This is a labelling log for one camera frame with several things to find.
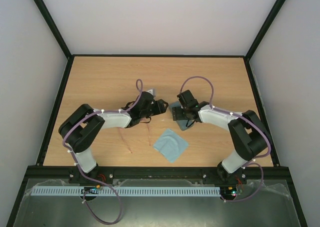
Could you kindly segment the pink translucent sunglasses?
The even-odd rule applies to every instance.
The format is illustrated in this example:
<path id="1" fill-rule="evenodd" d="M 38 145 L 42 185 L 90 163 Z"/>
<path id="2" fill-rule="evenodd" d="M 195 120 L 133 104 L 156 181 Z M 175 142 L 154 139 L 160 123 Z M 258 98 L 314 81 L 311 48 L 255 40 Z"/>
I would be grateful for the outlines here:
<path id="1" fill-rule="evenodd" d="M 117 128 L 120 139 L 130 154 L 134 153 L 135 147 L 151 146 L 151 120 L 151 117 L 143 118 L 133 127 Z"/>

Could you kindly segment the grey glasses case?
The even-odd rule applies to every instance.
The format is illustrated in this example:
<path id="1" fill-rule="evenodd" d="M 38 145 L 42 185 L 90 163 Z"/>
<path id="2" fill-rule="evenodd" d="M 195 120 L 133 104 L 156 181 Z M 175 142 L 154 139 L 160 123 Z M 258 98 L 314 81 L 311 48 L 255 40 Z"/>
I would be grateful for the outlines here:
<path id="1" fill-rule="evenodd" d="M 171 115 L 173 115 L 173 112 L 174 112 L 173 108 L 175 108 L 175 107 L 178 107 L 180 109 L 182 108 L 179 101 L 176 101 L 176 102 L 169 104 L 168 108 L 169 108 Z M 192 128 L 194 125 L 194 122 L 190 122 L 189 120 L 176 120 L 175 122 L 178 124 L 181 131 L 186 131 L 187 129 Z"/>

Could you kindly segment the light blue cleaning cloth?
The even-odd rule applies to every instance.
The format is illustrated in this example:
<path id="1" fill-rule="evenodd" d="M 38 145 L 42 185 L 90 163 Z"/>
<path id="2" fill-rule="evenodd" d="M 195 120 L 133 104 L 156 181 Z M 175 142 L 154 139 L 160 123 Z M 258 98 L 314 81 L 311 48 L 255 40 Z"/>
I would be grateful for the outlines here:
<path id="1" fill-rule="evenodd" d="M 174 163 L 188 146 L 189 143 L 171 129 L 166 129 L 153 144 L 153 148 L 170 163 Z"/>

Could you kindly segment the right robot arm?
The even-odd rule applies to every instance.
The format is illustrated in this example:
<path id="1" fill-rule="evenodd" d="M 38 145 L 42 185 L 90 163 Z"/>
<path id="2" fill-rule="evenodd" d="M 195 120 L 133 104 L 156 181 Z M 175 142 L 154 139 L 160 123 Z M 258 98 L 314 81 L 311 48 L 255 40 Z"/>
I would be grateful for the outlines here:
<path id="1" fill-rule="evenodd" d="M 253 110 L 233 112 L 213 106 L 210 102 L 198 102 L 190 90 L 177 95 L 178 101 L 169 109 L 172 119 L 186 130 L 194 123 L 211 124 L 230 133 L 234 150 L 217 165 L 217 176 L 223 183 L 229 183 L 236 172 L 245 168 L 254 159 L 271 152 L 271 137 L 258 115 Z"/>

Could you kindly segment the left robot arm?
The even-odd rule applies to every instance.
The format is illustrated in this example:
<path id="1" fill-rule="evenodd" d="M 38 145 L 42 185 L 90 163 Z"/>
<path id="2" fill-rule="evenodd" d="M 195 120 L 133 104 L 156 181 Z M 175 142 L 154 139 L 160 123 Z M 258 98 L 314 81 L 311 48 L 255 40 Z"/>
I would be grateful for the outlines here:
<path id="1" fill-rule="evenodd" d="M 77 172 L 70 180 L 74 183 L 106 182 L 103 173 L 93 157 L 91 145 L 102 129 L 132 128 L 141 120 L 164 114 L 169 104 L 163 99 L 155 99 L 152 89 L 142 91 L 135 101 L 128 102 L 118 110 L 94 109 L 82 104 L 59 127 L 62 145 L 74 159 Z"/>

